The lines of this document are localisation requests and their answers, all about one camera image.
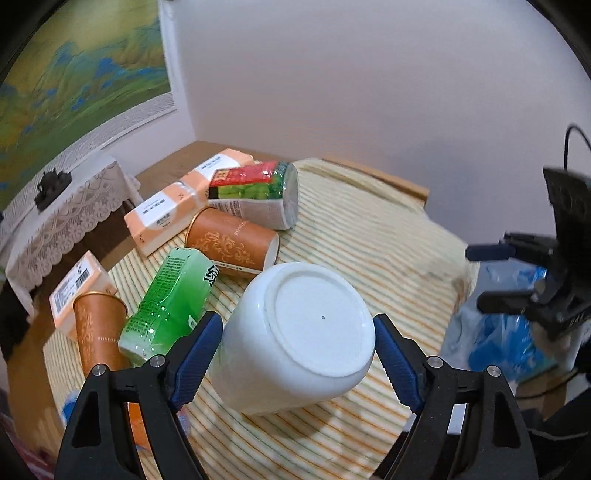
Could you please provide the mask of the white ceramic cup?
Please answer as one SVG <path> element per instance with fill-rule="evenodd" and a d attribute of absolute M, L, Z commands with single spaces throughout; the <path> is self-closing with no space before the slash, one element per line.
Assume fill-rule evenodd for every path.
<path fill-rule="evenodd" d="M 342 396 L 372 364 L 376 333 L 362 296 L 328 268 L 271 267 L 226 322 L 209 378 L 221 402 L 263 415 Z"/>

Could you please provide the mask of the orange paper cup left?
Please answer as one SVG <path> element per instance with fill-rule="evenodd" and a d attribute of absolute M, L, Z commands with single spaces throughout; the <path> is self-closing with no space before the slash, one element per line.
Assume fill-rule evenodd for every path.
<path fill-rule="evenodd" d="M 127 309 L 121 299 L 106 292 L 89 291 L 74 300 L 73 311 L 85 377 L 97 364 L 105 364 L 111 371 L 131 367 L 118 347 L 127 321 Z"/>

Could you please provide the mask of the orange paper cup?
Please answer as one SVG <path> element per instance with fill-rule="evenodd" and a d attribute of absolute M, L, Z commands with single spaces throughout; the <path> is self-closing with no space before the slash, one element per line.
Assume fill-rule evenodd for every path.
<path fill-rule="evenodd" d="M 106 292 L 89 291 L 74 300 L 73 311 L 85 377 L 97 364 L 105 364 L 111 371 L 131 367 L 118 347 L 127 321 L 127 309 L 121 299 Z"/>
<path fill-rule="evenodd" d="M 206 207 L 191 220 L 184 246 L 200 251 L 223 274 L 252 279 L 276 264 L 280 236 L 269 228 Z"/>

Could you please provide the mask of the red green instant noodle cup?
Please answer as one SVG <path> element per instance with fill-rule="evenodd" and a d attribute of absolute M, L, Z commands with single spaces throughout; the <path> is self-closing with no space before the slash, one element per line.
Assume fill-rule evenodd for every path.
<path fill-rule="evenodd" d="M 224 213 L 271 230 L 290 230 L 298 215 L 297 168 L 273 161 L 217 170 L 207 199 Z"/>

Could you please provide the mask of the orange paper cup right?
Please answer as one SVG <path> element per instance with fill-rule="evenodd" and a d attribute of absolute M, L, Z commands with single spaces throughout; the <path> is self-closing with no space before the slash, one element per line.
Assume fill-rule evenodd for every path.
<path fill-rule="evenodd" d="M 280 236 L 269 228 L 206 207 L 191 220 L 184 246 L 200 251 L 223 274 L 252 279 L 276 264 Z"/>

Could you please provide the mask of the blue plastic bag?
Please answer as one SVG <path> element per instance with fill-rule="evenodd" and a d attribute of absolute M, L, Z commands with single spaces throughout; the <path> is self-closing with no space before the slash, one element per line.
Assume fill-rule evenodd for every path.
<path fill-rule="evenodd" d="M 486 291 L 529 290 L 545 275 L 542 267 L 514 260 L 481 263 L 476 288 L 451 318 L 440 356 L 456 369 L 481 372 L 495 365 L 517 383 L 555 367 L 535 346 L 525 317 L 483 314 L 477 308 Z"/>

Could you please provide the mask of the green plastic bottle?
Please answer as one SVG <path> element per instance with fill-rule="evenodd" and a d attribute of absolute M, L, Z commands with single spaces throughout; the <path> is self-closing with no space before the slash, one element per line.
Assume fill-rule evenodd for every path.
<path fill-rule="evenodd" d="M 218 267 L 197 249 L 172 249 L 122 329 L 120 352 L 133 366 L 167 354 L 197 327 L 218 275 Z"/>

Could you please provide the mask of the orange tissue pack left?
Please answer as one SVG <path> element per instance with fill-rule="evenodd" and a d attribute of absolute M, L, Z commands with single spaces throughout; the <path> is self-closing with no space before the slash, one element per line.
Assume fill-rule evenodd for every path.
<path fill-rule="evenodd" d="M 117 293 L 111 277 L 91 251 L 87 251 L 69 270 L 49 296 L 55 329 L 76 340 L 74 300 L 91 291 Z"/>

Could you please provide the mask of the orange tissue pack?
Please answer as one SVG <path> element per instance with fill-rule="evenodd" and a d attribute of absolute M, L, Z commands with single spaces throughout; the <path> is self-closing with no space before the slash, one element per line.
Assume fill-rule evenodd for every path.
<path fill-rule="evenodd" d="M 49 296 L 55 329 L 76 340 L 74 300 L 91 291 L 117 293 L 111 277 L 91 251 L 87 251 L 69 270 Z"/>
<path fill-rule="evenodd" d="M 181 181 L 153 194 L 126 214 L 124 221 L 136 250 L 148 257 L 186 229 L 197 212 L 207 204 L 208 183 L 198 189 Z"/>
<path fill-rule="evenodd" d="M 253 163 L 252 155 L 226 148 L 191 169 L 181 177 L 180 181 L 193 191 L 202 193 L 207 190 L 217 170 L 238 168 Z"/>

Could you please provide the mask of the orange tissue pack right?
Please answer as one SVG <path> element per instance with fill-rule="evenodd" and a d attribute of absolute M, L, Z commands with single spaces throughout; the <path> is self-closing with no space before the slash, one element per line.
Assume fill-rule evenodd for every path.
<path fill-rule="evenodd" d="M 198 189 L 181 181 L 153 194 L 126 214 L 124 221 L 136 250 L 148 257 L 186 229 L 197 212 L 207 204 L 208 183 Z"/>

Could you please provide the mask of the lace covered side table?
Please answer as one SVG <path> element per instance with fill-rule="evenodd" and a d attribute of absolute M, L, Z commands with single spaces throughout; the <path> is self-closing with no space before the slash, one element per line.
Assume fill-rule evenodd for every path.
<path fill-rule="evenodd" d="M 30 317 L 36 315 L 31 291 L 63 256 L 123 204 L 142 202 L 140 183 L 109 154 L 89 157 L 71 176 L 57 200 L 42 212 L 32 209 L 10 240 L 6 277 Z"/>

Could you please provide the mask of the black tea set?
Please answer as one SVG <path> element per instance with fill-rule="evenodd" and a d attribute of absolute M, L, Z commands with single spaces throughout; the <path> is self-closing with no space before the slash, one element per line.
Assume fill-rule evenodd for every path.
<path fill-rule="evenodd" d="M 44 211 L 55 201 L 70 185 L 72 176 L 69 172 L 52 169 L 44 172 L 40 182 L 37 184 L 35 205 L 37 210 Z"/>

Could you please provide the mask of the orange tissue pack far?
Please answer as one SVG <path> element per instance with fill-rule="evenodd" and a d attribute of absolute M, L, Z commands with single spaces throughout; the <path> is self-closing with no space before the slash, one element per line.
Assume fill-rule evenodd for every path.
<path fill-rule="evenodd" d="M 207 190 L 217 170 L 238 168 L 253 163 L 252 155 L 226 148 L 191 169 L 181 177 L 180 181 L 193 191 L 202 193 Z"/>

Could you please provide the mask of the landscape painting right panel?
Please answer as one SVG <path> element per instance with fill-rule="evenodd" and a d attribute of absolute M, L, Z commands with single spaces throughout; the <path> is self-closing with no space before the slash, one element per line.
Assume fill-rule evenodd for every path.
<path fill-rule="evenodd" d="M 157 2 L 66 2 L 1 83 L 1 204 L 82 136 L 169 90 Z"/>

